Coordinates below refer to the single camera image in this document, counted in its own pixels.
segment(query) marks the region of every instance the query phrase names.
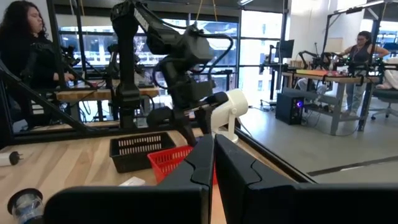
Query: black jacket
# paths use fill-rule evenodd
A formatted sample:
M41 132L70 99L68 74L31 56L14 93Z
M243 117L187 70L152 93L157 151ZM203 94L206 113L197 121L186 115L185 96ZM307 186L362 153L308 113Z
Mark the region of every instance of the black jacket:
M38 42L51 43L45 37L2 37L0 39L1 60L13 74L19 77L27 65L31 51L30 45ZM54 56L50 52L40 53L30 87L32 89L57 87L57 82L53 80L56 70Z

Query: desk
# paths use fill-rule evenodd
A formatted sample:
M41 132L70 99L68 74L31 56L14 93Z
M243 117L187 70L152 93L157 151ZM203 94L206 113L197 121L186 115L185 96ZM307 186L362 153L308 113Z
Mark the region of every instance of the desk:
M101 83L102 80L94 80L97 83ZM112 80L113 86L118 86L120 80ZM73 88L86 88L84 83L79 83L75 85ZM159 88L141 88L139 90L141 95L149 95L154 98L159 95ZM87 90L87 91L61 91L57 93L57 100L66 103L73 103L79 101L101 101L101 100L112 100L111 90L109 89L100 89L100 90ZM148 98L144 98L144 111L149 111L150 109L150 101ZM75 104L71 107L72 117L74 119L80 120L80 112L78 104Z
M199 129L194 130L200 136ZM169 131L176 146L186 145L176 131ZM79 185L119 185L133 176L144 179L147 185L155 185L152 169L118 174L109 157L109 140L119 136L11 146L2 152L18 151L24 160L10 167L0 167L0 217L1 223L13 223L6 205L19 190L34 187L44 195L46 202L53 194L67 187ZM262 163L285 174L276 165L262 157L245 142L238 145ZM213 187L212 223L226 223L218 186Z
M308 91L304 91L304 90L296 90L296 89L292 88L292 84L293 84L292 77L307 78L307 79L312 79L312 80L323 80L323 76L290 73L290 72L284 72L284 73L282 73L282 75L284 76L283 92L302 95L309 100L316 100L319 98L318 99L319 102L327 103L329 105L334 106L332 113L329 113L329 112L326 112L323 110L317 110L317 112L320 112L320 113L323 113L323 114L326 114L326 115L329 115L332 117L331 128L330 128L331 135L336 135L336 132L338 129L338 124L343 121L359 121L358 131L364 130L366 120L367 120L368 114L369 114L369 105L371 102L373 89L374 89L376 83L379 81L379 77L367 77L364 79L364 83L366 83L366 90L365 90L365 96L363 98L363 105L362 105L362 110L361 110L360 116L359 117L350 117L349 116L347 118L342 118L341 117L341 104L344 101L344 90L345 90L346 84L353 84L353 83L360 84L361 78L326 77L325 78L326 82L335 82L338 84L336 96L326 96L326 95L318 95L316 93L312 93L312 92L308 92Z

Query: chair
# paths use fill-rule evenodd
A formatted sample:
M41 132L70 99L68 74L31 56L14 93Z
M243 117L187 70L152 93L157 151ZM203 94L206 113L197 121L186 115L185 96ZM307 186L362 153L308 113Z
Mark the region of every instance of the chair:
M398 103L398 90L374 90L373 96L377 97L379 100L388 103L387 108L383 109L371 109L369 111L377 111L371 117L372 120L375 120L375 115L385 114L386 118L389 115L394 115L398 117L398 111L391 108L391 104Z

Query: black plastic basket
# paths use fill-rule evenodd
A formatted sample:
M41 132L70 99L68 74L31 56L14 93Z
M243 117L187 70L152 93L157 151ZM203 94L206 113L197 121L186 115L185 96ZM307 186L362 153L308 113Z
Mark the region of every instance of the black plastic basket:
M175 147L167 133L144 134L111 140L109 156L119 173L151 168L147 155Z

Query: red plastic basket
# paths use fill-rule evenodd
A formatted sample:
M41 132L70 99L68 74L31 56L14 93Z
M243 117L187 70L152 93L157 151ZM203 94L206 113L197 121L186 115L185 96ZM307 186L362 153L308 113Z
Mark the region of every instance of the red plastic basket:
M154 170L157 183L160 183L171 173L192 151L191 146L176 147L173 149L153 152L147 155ZM213 173L213 184L217 184L216 169Z

